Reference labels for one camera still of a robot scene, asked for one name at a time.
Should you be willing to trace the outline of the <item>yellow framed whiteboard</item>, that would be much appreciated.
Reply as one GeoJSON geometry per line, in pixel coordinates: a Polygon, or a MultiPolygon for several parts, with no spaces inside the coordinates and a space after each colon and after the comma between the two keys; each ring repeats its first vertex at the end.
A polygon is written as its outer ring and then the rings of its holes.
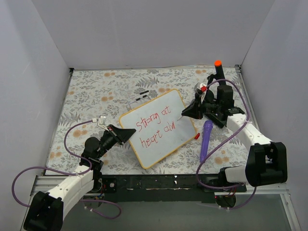
{"type": "Polygon", "coordinates": [[[164,94],[121,115],[122,128],[136,132],[129,143],[143,169],[149,169],[197,135],[193,121],[181,116],[185,103],[179,90],[164,94]]]}

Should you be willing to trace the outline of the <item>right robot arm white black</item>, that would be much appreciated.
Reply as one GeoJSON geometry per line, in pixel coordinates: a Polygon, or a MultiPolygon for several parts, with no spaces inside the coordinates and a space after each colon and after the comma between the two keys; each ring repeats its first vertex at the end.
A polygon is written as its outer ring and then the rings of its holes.
{"type": "Polygon", "coordinates": [[[182,111],[182,116],[194,119],[206,116],[218,127],[227,127],[248,151],[245,166],[223,167],[216,179],[203,186],[229,191],[240,184],[257,187],[287,181],[285,145],[273,142],[249,122],[248,115],[234,105],[231,86],[219,85],[217,95],[214,95],[205,84],[197,83],[194,92],[195,99],[182,111]]]}

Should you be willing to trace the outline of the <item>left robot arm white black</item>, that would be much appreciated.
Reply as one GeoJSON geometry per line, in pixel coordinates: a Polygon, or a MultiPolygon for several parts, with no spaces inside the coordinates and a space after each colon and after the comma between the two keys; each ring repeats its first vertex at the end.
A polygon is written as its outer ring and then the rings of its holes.
{"type": "Polygon", "coordinates": [[[47,192],[38,192],[33,197],[24,221],[26,231],[59,231],[64,218],[85,194],[114,193],[117,181],[103,179],[100,158],[115,144],[124,144],[136,132],[134,128],[117,128],[113,125],[104,127],[103,136],[90,137],[85,141],[85,148],[77,168],[65,180],[47,192]]]}

